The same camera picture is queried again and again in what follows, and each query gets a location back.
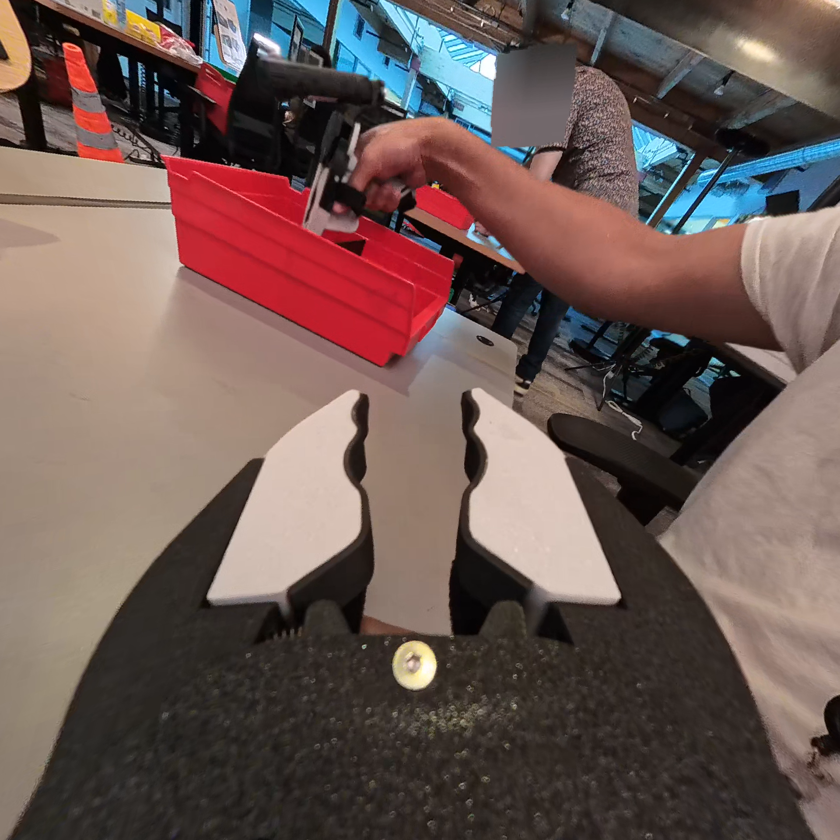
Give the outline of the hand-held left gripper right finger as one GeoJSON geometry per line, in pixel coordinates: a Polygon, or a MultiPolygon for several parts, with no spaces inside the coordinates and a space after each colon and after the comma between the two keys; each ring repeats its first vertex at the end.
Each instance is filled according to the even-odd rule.
{"type": "Polygon", "coordinates": [[[613,616],[623,595],[567,458],[480,388],[460,401],[467,485],[450,572],[452,624],[482,624],[503,602],[526,624],[570,609],[613,616]]]}

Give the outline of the wooden workbench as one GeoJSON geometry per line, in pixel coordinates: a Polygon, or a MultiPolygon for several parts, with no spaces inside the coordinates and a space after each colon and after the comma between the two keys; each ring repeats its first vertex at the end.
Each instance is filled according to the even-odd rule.
{"type": "Polygon", "coordinates": [[[98,47],[106,47],[128,60],[147,67],[173,85],[178,106],[178,149],[182,157],[193,158],[195,145],[194,83],[198,68],[173,56],[157,45],[150,45],[123,31],[64,5],[51,1],[35,1],[38,11],[46,12],[46,20],[78,35],[98,47]]]}

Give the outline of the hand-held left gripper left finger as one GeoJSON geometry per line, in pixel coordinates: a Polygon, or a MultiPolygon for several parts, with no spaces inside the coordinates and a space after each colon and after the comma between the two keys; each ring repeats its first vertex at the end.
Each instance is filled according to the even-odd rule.
{"type": "Polygon", "coordinates": [[[272,603],[286,621],[331,601],[358,621],[374,567],[362,487],[370,402],[350,390],[268,450],[206,594],[211,606],[272,603]]]}

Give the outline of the small red storage bin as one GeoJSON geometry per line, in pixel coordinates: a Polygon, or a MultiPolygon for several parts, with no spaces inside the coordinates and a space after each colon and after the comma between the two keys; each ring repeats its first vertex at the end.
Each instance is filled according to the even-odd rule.
{"type": "Polygon", "coordinates": [[[423,185],[415,191],[416,209],[424,211],[441,222],[458,230],[467,231],[474,218],[459,200],[443,189],[423,185]]]}
{"type": "Polygon", "coordinates": [[[228,108],[235,90],[235,81],[204,62],[197,73],[194,89],[200,115],[224,137],[228,129],[228,108]]]}

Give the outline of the white t-shirt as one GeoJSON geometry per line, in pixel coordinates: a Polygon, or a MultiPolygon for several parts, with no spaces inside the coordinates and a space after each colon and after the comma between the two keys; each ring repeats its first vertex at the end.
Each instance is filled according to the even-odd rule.
{"type": "Polygon", "coordinates": [[[747,225],[743,285],[795,371],[692,491],[661,544],[733,650],[817,838],[838,838],[839,211],[747,225]]]}

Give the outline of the red plastic bin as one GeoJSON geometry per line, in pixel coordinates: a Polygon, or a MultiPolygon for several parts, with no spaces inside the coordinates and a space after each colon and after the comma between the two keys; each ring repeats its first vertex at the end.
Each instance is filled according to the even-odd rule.
{"type": "Polygon", "coordinates": [[[318,236],[301,225],[308,191],[285,177],[163,162],[185,268],[377,366],[407,356],[443,313],[452,259],[365,217],[318,236]]]}

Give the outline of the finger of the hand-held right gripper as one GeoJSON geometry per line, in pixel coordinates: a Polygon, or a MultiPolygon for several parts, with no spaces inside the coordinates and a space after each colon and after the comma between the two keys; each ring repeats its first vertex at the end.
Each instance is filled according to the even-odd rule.
{"type": "Polygon", "coordinates": [[[308,195],[303,227],[318,236],[354,234],[361,215],[361,192],[347,183],[339,163],[320,164],[308,195]]]}

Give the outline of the grey desk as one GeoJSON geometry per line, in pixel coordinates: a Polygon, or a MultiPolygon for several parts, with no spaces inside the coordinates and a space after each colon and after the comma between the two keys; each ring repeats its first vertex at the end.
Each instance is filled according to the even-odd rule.
{"type": "Polygon", "coordinates": [[[181,265],[163,170],[2,148],[2,838],[136,582],[253,458],[370,397],[368,616],[449,631],[460,397],[514,350],[446,309],[378,367],[181,265]]]}

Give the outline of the wooden board with black mat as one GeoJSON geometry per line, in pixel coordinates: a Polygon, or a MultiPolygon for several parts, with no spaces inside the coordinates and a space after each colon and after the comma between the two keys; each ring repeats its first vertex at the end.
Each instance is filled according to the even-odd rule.
{"type": "Polygon", "coordinates": [[[10,1],[1,1],[1,93],[21,88],[32,72],[25,31],[10,1]]]}

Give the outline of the person's right forearm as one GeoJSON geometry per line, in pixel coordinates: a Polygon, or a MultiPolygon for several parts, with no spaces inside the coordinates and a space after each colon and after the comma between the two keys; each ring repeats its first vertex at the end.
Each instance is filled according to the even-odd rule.
{"type": "Polygon", "coordinates": [[[766,350],[779,344],[741,272],[747,228],[661,234],[609,203],[539,182],[465,131],[437,132],[448,188],[522,267],[593,316],[766,350]]]}

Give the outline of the orange traffic cone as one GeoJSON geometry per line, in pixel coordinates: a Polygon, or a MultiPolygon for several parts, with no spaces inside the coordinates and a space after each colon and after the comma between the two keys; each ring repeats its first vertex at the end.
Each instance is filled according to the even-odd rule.
{"type": "Polygon", "coordinates": [[[70,84],[78,156],[92,161],[124,163],[111,122],[82,49],[65,42],[62,44],[62,50],[70,84]]]}

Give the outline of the person's right hand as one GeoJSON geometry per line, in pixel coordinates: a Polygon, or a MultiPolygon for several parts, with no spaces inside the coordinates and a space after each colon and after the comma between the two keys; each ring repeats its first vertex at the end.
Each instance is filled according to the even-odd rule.
{"type": "Polygon", "coordinates": [[[364,209],[392,212],[405,190],[439,181],[468,210],[477,213],[472,182],[475,152],[483,143],[446,119],[388,123],[363,133],[354,150],[349,186],[364,198],[364,209]]]}

